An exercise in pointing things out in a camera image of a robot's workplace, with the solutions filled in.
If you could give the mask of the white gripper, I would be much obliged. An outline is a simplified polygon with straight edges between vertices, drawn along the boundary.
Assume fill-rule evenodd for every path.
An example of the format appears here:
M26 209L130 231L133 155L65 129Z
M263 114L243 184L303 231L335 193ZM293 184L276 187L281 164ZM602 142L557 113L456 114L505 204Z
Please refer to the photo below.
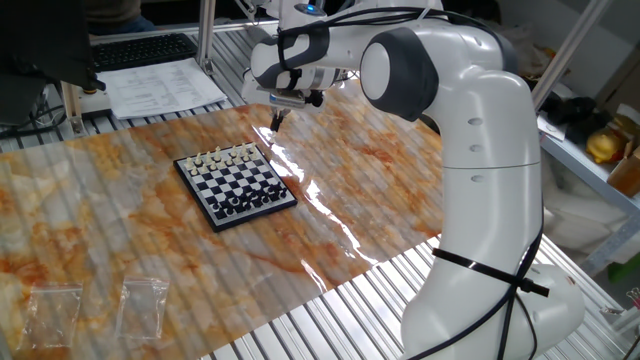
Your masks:
M282 110L299 110L309 113L319 113L324 110L326 98L323 91L318 90L286 90L263 88L253 76L251 70L244 73L244 83L241 96L247 104L261 104L274 108L270 130L277 132L284 120Z

